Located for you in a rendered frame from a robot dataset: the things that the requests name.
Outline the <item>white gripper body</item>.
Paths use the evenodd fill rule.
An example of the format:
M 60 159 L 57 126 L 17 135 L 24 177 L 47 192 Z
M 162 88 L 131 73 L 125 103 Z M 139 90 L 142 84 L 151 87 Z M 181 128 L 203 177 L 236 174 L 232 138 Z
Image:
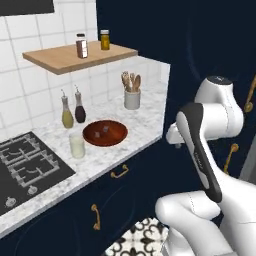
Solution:
M 184 144 L 184 140 L 175 123 L 170 125 L 166 133 L 166 140 L 170 145 L 174 145 L 177 149 L 181 148 Z

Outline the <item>brown ice bowl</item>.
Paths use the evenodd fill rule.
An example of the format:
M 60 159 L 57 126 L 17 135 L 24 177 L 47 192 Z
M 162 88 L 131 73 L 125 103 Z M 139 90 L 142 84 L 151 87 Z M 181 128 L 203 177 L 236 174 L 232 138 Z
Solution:
M 108 147 L 122 142 L 128 134 L 128 129 L 117 121 L 100 120 L 88 124 L 82 134 L 88 143 Z

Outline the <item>glass of lemonade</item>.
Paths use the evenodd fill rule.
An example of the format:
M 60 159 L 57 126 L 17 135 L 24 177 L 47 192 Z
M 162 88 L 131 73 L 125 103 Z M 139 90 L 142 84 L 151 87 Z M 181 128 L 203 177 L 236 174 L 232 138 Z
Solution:
M 80 159 L 85 156 L 84 138 L 80 133 L 71 133 L 69 135 L 71 154 L 74 158 Z

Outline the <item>navy fridge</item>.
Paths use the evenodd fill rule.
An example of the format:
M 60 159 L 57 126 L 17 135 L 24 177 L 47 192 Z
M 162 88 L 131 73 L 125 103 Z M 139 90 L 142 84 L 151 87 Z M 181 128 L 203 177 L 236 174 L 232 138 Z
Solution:
M 96 0 L 99 29 L 112 43 L 171 65 L 164 127 L 204 78 L 233 82 L 246 102 L 256 75 L 256 0 Z

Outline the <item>white utensil pot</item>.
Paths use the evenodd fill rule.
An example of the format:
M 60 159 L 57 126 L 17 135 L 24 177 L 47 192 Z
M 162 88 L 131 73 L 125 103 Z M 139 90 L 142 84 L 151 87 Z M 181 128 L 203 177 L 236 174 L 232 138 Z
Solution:
M 128 110 L 140 108 L 141 92 L 124 92 L 124 107 Z

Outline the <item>wooden spoon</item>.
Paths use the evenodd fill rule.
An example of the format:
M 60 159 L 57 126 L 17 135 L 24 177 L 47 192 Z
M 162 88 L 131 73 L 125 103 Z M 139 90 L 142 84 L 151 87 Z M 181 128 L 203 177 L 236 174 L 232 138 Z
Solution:
M 137 75 L 133 83 L 133 92 L 138 92 L 141 84 L 141 76 Z

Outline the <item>navy drawer front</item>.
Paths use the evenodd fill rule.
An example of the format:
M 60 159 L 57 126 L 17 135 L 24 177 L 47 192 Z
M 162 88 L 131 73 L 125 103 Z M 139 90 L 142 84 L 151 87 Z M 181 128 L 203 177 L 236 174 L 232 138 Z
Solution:
M 142 187 L 152 180 L 151 171 L 157 165 L 157 158 L 161 158 L 162 142 L 158 140 L 114 169 L 92 178 L 88 185 L 72 195 L 73 205 L 78 209 L 90 208 L 92 204 L 100 210 L 116 206 L 130 209 L 143 194 Z M 128 166 L 129 172 L 119 179 L 111 178 L 110 173 L 120 172 L 123 164 Z

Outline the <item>wooden spatula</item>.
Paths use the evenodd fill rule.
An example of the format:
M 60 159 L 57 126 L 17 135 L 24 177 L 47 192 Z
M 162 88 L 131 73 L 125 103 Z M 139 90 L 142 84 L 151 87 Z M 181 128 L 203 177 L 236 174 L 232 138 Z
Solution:
M 129 77 L 129 73 L 127 71 L 124 71 L 122 74 L 121 74 L 121 78 L 122 78 L 122 82 L 123 82 L 123 85 L 125 87 L 125 90 L 127 92 L 130 92 L 131 91 L 131 87 L 130 87 L 130 77 Z

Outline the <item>dark vinegar bottle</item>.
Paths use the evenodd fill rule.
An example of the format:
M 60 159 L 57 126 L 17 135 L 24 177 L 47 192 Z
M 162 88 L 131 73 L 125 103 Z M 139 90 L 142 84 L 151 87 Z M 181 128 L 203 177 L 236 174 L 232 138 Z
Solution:
M 84 123 L 86 119 L 86 112 L 82 105 L 82 96 L 78 87 L 76 87 L 75 98 L 76 98 L 76 108 L 75 108 L 76 121 L 78 123 Z

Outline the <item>yellow oil bottle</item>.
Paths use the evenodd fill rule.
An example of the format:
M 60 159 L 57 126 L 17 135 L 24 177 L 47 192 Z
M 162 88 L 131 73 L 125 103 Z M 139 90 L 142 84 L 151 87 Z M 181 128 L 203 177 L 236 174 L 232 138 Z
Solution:
M 62 111 L 62 123 L 65 128 L 69 129 L 73 127 L 74 124 L 74 119 L 72 116 L 72 113 L 69 109 L 69 104 L 68 104 L 68 97 L 64 94 L 61 97 L 62 104 L 63 104 L 63 111 Z

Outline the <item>yellow oil jar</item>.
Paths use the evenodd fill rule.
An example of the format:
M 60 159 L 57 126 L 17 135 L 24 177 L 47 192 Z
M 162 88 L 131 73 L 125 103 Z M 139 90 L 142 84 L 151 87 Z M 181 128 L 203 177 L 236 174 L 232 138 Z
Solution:
M 109 50 L 110 49 L 110 37 L 108 30 L 101 30 L 100 31 L 101 37 L 101 49 L 102 50 Z

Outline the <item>brown spice jar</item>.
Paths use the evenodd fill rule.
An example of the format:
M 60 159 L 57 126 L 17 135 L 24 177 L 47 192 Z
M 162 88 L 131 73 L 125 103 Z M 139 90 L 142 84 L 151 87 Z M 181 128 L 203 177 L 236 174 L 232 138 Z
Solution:
M 88 57 L 87 40 L 84 33 L 78 33 L 76 38 L 77 56 L 79 58 Z

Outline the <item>black gas hob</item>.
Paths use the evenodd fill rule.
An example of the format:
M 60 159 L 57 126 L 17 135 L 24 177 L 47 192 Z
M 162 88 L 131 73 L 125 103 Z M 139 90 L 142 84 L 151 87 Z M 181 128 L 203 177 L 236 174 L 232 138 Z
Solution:
M 33 132 L 0 142 L 0 216 L 74 174 Z

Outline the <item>navy cupboard door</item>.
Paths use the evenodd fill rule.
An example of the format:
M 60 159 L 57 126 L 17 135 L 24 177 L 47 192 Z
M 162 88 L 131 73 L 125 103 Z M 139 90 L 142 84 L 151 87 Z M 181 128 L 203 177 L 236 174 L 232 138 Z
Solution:
M 143 194 L 130 209 L 99 210 L 101 229 L 93 229 L 96 214 L 76 208 L 72 196 L 0 240 L 0 256 L 120 256 L 123 234 L 153 212 L 155 194 Z

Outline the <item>black range hood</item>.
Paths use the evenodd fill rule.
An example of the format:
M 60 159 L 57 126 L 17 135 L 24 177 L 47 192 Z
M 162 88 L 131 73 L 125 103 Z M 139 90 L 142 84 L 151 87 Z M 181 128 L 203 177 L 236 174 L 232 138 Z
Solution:
M 53 0 L 0 0 L 0 17 L 53 12 Z

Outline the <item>wooden wall shelf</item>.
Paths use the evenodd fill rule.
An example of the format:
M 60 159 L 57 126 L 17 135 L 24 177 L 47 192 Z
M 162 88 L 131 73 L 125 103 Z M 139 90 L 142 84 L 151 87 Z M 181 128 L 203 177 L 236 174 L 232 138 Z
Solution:
M 109 50 L 102 50 L 100 41 L 92 41 L 88 43 L 88 57 L 84 59 L 77 56 L 76 45 L 24 52 L 23 58 L 56 75 L 62 75 L 137 55 L 137 50 L 115 44 L 111 44 Z

